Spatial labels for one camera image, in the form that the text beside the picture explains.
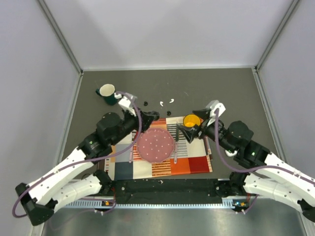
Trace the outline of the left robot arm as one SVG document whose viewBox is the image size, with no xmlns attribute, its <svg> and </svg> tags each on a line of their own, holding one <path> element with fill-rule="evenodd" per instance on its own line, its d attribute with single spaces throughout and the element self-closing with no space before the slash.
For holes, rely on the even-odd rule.
<svg viewBox="0 0 315 236">
<path fill-rule="evenodd" d="M 88 135 L 61 163 L 38 180 L 20 183 L 15 190 L 20 203 L 33 226 L 49 220 L 64 206 L 89 195 L 106 195 L 111 191 L 110 177 L 105 171 L 97 170 L 76 183 L 70 181 L 83 171 L 93 167 L 102 157 L 112 153 L 112 147 L 136 130 L 146 131 L 153 121 L 159 119 L 155 111 L 132 115 L 123 112 L 106 113 Z"/>
</svg>

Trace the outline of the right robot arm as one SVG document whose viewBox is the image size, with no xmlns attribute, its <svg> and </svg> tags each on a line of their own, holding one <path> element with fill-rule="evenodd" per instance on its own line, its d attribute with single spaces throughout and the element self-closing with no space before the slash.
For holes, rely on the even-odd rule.
<svg viewBox="0 0 315 236">
<path fill-rule="evenodd" d="M 230 167 L 228 181 L 215 182 L 215 192 L 222 197 L 255 195 L 286 204 L 305 218 L 315 220 L 315 180 L 278 158 L 268 148 L 252 140 L 253 132 L 241 121 L 225 128 L 219 120 L 219 109 L 194 111 L 204 120 L 193 127 L 178 126 L 186 140 L 207 137 L 224 149 L 240 169 Z"/>
</svg>

